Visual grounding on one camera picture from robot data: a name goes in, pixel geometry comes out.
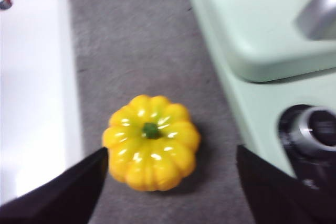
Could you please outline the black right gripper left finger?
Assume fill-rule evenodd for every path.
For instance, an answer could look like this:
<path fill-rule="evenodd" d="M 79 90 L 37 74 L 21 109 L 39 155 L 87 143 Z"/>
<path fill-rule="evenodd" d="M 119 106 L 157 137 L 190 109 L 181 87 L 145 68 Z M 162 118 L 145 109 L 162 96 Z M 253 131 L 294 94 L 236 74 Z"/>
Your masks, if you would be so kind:
<path fill-rule="evenodd" d="M 105 147 L 1 206 L 1 223 L 88 223 L 108 170 Z"/>

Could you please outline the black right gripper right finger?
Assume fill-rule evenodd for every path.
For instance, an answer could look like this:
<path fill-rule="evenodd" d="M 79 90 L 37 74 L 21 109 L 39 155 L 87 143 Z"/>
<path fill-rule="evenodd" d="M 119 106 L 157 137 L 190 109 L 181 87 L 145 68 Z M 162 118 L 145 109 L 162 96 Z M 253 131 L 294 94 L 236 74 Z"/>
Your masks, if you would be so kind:
<path fill-rule="evenodd" d="M 240 184 L 255 223 L 335 223 L 335 197 L 311 189 L 237 146 Z"/>

